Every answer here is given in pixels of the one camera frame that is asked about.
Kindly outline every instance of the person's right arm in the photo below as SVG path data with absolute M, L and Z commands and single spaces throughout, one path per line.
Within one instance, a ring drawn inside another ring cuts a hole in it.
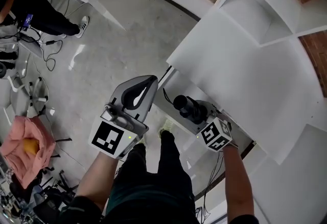
M 225 192 L 228 223 L 244 215 L 248 215 L 248 217 L 253 219 L 253 222 L 246 223 L 258 223 L 258 221 L 252 217 L 254 216 L 252 188 L 239 150 L 229 145 L 223 148 L 223 152 L 226 174 Z
M 14 3 L 14 0 L 6 0 L 5 5 L 0 11 L 0 24 L 4 22 L 5 18 L 10 12 L 10 9 Z

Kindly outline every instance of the black sleeve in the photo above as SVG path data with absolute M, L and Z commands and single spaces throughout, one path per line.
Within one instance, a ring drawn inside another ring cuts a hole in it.
M 63 209 L 57 224 L 100 223 L 101 210 L 86 197 L 75 197 L 72 203 Z
M 242 215 L 233 219 L 229 224 L 259 224 L 259 221 L 253 215 Z

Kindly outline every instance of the white striped sneaker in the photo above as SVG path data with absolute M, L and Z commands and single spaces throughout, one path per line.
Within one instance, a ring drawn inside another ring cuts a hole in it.
M 80 24 L 80 32 L 75 35 L 77 38 L 81 38 L 83 36 L 83 34 L 88 26 L 89 21 L 90 21 L 90 18 L 88 16 L 84 16 L 82 18 L 82 21 Z

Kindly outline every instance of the pink chair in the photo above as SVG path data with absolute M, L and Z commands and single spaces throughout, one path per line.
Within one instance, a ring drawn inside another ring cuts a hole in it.
M 39 141 L 40 150 L 36 155 L 24 151 L 23 139 Z M 0 152 L 13 168 L 24 189 L 35 179 L 39 171 L 49 165 L 56 141 L 48 133 L 39 117 L 16 116 L 11 132 L 0 148 Z

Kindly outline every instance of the orange pillow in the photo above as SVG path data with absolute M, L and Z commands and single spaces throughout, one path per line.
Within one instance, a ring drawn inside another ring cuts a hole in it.
M 36 155 L 40 150 L 39 141 L 37 139 L 25 138 L 22 140 L 24 151 Z

